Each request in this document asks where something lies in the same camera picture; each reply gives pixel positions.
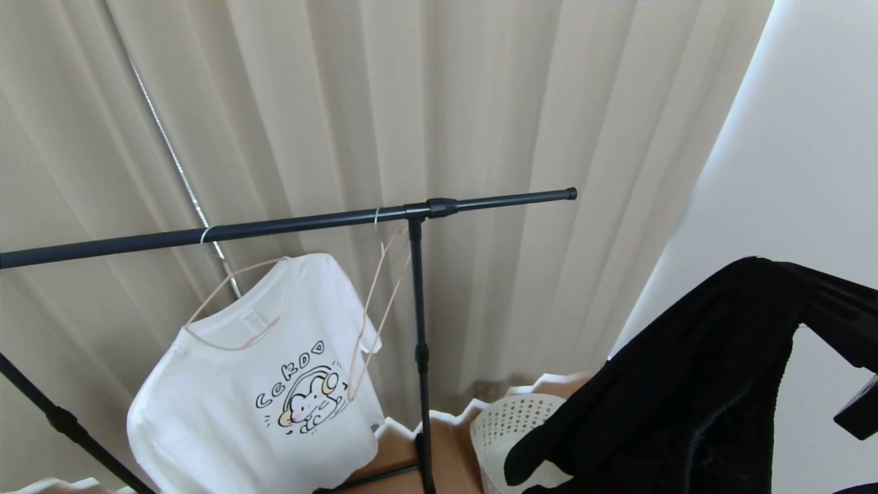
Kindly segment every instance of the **floor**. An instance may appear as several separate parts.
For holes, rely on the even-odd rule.
[[[586,374],[572,376],[547,374],[533,386],[510,389],[508,394],[545,393],[567,398],[588,381],[588,378]],[[467,410],[457,417],[431,412],[433,477],[436,492],[439,494],[484,493],[479,477],[479,463],[470,442],[470,422],[478,417],[486,406],[487,403],[473,400]],[[378,455],[375,460],[356,472],[351,479],[362,478],[416,461],[413,438],[412,432],[388,419],[387,424],[379,432]],[[422,493],[421,473],[412,471],[343,492],[346,494]]]

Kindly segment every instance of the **laundry basket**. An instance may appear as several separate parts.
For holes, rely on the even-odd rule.
[[[544,461],[521,485],[510,487],[503,463],[512,446],[531,429],[545,422],[564,399],[552,395],[507,396],[484,409],[470,424],[470,439],[479,459],[485,494],[518,494],[534,485],[557,487],[570,480],[558,467]]]

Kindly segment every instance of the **t-shirt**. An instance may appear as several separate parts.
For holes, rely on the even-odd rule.
[[[134,457],[168,493],[310,493],[378,452],[369,376],[347,397],[363,305],[328,254],[285,258],[181,330],[128,411]],[[367,320],[361,349],[377,338]],[[363,356],[356,352],[356,378]]]

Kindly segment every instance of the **rack leg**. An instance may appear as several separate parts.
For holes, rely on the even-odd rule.
[[[422,218],[408,220],[408,239],[412,246],[412,276],[414,278],[414,315],[418,331],[418,343],[414,348],[414,360],[421,378],[421,433],[415,439],[418,460],[421,464],[421,480],[426,494],[435,494],[433,484],[433,461],[430,442],[430,401],[427,370],[429,349],[427,347],[427,323],[424,316],[424,264],[421,255]]]
[[[126,483],[140,494],[155,494],[143,481],[131,472],[125,465],[117,460],[109,451],[104,449],[92,438],[76,420],[76,417],[67,410],[52,403],[48,396],[44,395],[31,380],[27,379],[21,371],[15,367],[5,355],[0,353],[0,373],[12,383],[19,391],[30,399],[33,404],[46,414],[46,419],[52,427],[78,444],[95,460],[100,461],[115,476]]]

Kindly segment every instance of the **black clothes rack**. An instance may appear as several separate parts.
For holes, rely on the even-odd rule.
[[[37,249],[0,253],[0,270],[27,265],[53,263],[70,259],[94,258],[110,256],[124,252],[150,251],[166,249],[182,245],[194,245],[202,242],[223,242],[240,238],[278,235],[314,229],[329,229],[371,222],[408,221],[408,238],[412,250],[412,276],[414,280],[414,312],[417,330],[417,344],[414,348],[414,360],[421,378],[421,432],[415,436],[415,449],[418,454],[416,463],[390,469],[376,475],[368,476],[345,483],[330,491],[375,482],[390,476],[420,470],[424,492],[435,493],[433,469],[430,459],[430,416],[427,371],[429,350],[427,347],[427,328],[424,316],[424,280],[423,259],[421,255],[421,224],[428,218],[443,218],[462,211],[488,209],[493,207],[515,206],[535,202],[554,200],[575,200],[576,189],[569,188],[540,193],[523,193],[499,197],[488,197],[471,200],[430,199],[426,202],[406,204],[403,206],[361,209],[347,213],[318,214],[285,220],[266,222],[239,223],[235,225],[216,226],[205,233],[204,229],[186,229],[147,235],[122,236],[90,242],[67,243]],[[115,476],[129,487],[141,494],[154,494],[145,483],[125,467],[119,460],[91,438],[76,417],[67,410],[53,403],[34,384],[27,379],[2,353],[0,353],[0,372],[19,391],[21,391],[43,413],[54,429],[78,444],[96,460],[100,461]]]

